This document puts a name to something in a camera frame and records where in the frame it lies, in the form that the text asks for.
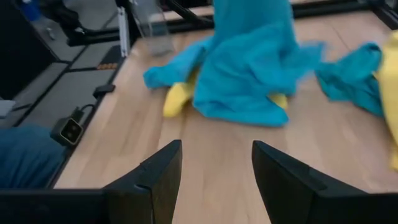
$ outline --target wooden table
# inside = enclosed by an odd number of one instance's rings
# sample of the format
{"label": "wooden table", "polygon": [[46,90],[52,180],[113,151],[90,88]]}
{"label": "wooden table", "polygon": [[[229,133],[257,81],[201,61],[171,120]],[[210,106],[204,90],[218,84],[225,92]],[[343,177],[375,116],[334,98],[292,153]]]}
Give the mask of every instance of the wooden table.
{"label": "wooden table", "polygon": [[[298,40],[324,40],[328,59],[342,57],[365,41],[382,43],[389,30],[373,13],[296,21]],[[181,51],[213,32],[173,35]],[[183,171],[174,223],[269,223],[251,164],[251,144],[262,140],[326,174],[369,192],[398,190],[389,167],[391,137],[384,121],[351,103],[329,102],[314,77],[290,100],[290,123],[262,128],[204,118],[191,106],[173,119],[162,117],[165,89],[148,90],[142,74],[167,63],[132,48],[57,188],[102,187],[135,168],[173,139],[183,141]]]}

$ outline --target gray floor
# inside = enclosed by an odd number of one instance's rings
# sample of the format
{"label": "gray floor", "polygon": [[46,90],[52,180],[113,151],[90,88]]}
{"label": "gray floor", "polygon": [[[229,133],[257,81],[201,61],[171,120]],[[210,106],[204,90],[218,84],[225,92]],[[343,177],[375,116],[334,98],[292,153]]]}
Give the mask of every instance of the gray floor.
{"label": "gray floor", "polygon": [[[66,5],[78,12],[81,23],[89,29],[100,29],[106,21],[116,12],[113,0],[66,0]],[[67,38],[58,24],[41,18],[33,22],[37,32],[47,45],[61,60],[73,60],[82,50],[83,46],[69,47]],[[108,27],[116,27],[118,21],[114,18]],[[52,29],[55,40],[51,40],[46,28]],[[108,42],[90,45],[72,68],[96,67],[106,52],[118,42]],[[15,98],[17,105],[33,103],[48,85],[66,67],[64,64],[55,63],[36,78],[24,91]],[[50,93],[35,107],[35,110],[24,120],[23,124],[34,123],[51,128],[62,117],[70,115],[77,107],[94,103],[92,96],[97,86],[104,85],[109,80],[113,70],[94,72],[66,73],[51,89]],[[5,120],[0,120],[0,126],[9,127],[17,121],[24,111],[10,114]]]}

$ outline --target clear plastic container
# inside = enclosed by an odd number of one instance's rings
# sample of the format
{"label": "clear plastic container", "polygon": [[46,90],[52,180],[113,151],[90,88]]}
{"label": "clear plastic container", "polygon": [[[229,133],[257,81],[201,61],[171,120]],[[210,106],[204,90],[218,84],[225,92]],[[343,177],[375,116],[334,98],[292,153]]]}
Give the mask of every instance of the clear plastic container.
{"label": "clear plastic container", "polygon": [[153,56],[163,56],[174,51],[166,20],[157,0],[130,0],[132,14],[141,36]]}

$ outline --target yellow fabric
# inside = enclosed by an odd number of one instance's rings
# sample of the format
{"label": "yellow fabric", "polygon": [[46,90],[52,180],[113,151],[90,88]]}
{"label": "yellow fabric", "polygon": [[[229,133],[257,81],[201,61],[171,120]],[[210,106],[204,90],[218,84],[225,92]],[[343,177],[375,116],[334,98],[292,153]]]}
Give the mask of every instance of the yellow fabric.
{"label": "yellow fabric", "polygon": [[398,32],[394,31],[382,48],[383,61],[376,74],[384,116],[394,138],[391,166],[398,170]]}
{"label": "yellow fabric", "polygon": [[[181,113],[184,105],[192,99],[200,67],[194,69],[186,83],[175,83],[167,92],[163,106],[163,116],[171,118]],[[283,94],[272,94],[269,98],[283,109],[287,108],[287,97]]]}

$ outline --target blue cloth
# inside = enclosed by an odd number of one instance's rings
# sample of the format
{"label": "blue cloth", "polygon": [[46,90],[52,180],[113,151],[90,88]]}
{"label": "blue cloth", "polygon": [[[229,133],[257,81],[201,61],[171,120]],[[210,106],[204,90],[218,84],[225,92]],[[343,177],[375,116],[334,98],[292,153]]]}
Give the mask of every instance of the blue cloth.
{"label": "blue cloth", "polygon": [[379,85],[373,76],[381,60],[381,49],[374,43],[367,43],[335,63],[324,63],[316,74],[330,100],[352,101],[360,108],[383,116]]}
{"label": "blue cloth", "polygon": [[288,0],[213,3],[214,36],[190,46],[165,67],[150,69],[144,74],[146,85],[185,81],[198,64],[195,59],[204,54],[193,98],[198,111],[208,118],[282,126],[289,119],[267,95],[294,94],[297,81],[319,65],[323,44],[299,47]]}
{"label": "blue cloth", "polygon": [[48,129],[0,129],[0,189],[45,188],[64,159],[64,148]]}

